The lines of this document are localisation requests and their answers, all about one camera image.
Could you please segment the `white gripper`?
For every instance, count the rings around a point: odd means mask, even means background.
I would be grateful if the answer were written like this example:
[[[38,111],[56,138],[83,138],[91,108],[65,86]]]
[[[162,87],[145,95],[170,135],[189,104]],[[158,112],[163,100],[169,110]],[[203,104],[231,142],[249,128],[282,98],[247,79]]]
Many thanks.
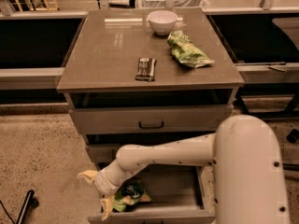
[[[110,217],[114,208],[115,194],[121,185],[130,179],[130,173],[122,170],[117,163],[111,163],[97,173],[95,170],[87,170],[77,175],[84,178],[88,184],[94,185],[102,195],[108,196],[100,200],[103,209],[101,219],[105,221]]]

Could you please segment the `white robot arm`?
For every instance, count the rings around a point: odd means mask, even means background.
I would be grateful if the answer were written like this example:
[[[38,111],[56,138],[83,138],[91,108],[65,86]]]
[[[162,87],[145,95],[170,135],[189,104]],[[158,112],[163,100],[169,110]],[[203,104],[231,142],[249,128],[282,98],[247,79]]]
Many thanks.
[[[157,146],[126,145],[103,170],[79,176],[110,197],[151,164],[211,164],[216,224],[291,224],[278,139],[260,119],[236,115],[211,134]]]

